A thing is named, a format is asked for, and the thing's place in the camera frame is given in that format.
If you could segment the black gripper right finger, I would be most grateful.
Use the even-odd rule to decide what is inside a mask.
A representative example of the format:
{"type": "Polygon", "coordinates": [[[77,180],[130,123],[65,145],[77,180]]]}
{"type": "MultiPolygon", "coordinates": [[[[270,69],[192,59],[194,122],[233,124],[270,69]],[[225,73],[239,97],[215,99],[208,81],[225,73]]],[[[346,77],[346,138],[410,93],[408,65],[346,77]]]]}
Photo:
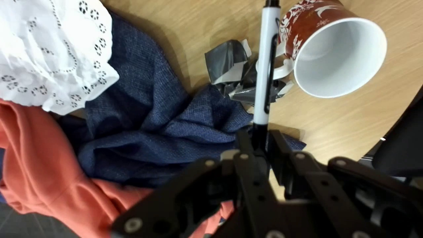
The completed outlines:
{"type": "Polygon", "coordinates": [[[335,238],[423,238],[421,190],[351,159],[326,165],[268,134],[268,160],[286,200],[317,206],[317,221],[335,238]]]}

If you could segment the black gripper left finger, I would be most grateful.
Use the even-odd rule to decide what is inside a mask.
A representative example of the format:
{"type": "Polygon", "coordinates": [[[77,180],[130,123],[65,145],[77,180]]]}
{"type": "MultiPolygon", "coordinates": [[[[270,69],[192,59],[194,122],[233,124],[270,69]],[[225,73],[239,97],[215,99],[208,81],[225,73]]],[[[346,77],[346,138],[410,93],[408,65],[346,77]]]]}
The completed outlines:
{"type": "Polygon", "coordinates": [[[281,205],[268,181],[281,176],[285,136],[236,134],[236,149],[215,161],[196,160],[136,202],[110,225],[112,238],[188,238],[224,202],[232,206],[210,238],[286,238],[281,205]]]}

